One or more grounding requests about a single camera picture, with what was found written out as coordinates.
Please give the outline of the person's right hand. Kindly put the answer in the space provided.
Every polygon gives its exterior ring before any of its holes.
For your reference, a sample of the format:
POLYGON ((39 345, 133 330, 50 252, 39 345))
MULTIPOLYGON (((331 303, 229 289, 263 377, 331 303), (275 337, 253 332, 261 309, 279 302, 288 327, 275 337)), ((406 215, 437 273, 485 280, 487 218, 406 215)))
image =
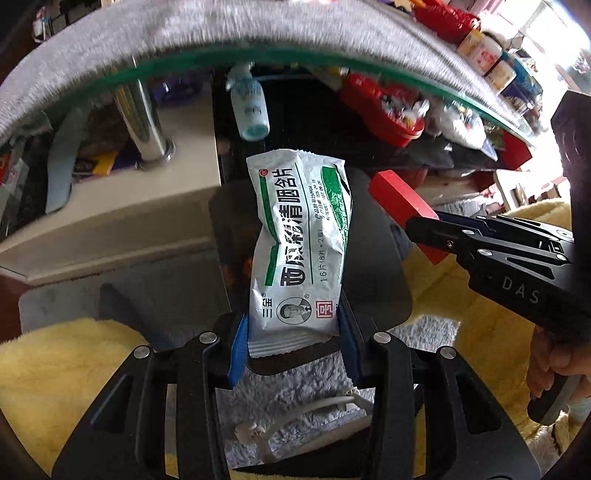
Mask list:
POLYGON ((581 375, 581 381, 571 396, 571 401, 590 397, 590 345, 557 343, 539 326, 533 330, 530 344, 529 366, 526 383, 532 398, 540 398, 548 391, 558 375, 581 375))

